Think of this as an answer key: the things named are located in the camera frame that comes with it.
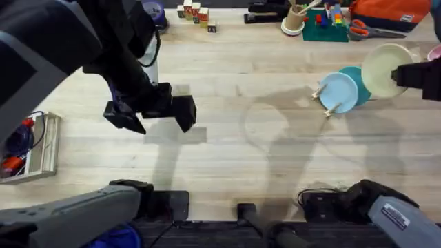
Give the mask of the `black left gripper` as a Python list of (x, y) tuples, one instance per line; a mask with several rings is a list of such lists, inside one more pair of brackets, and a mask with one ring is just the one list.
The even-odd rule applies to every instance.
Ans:
[(174, 96), (170, 87), (152, 85), (136, 57), (128, 51), (87, 52), (82, 57), (83, 72), (104, 78), (111, 91), (103, 117), (118, 129), (146, 134), (137, 113), (153, 117), (171, 113), (181, 128), (188, 132), (196, 123), (193, 96)]

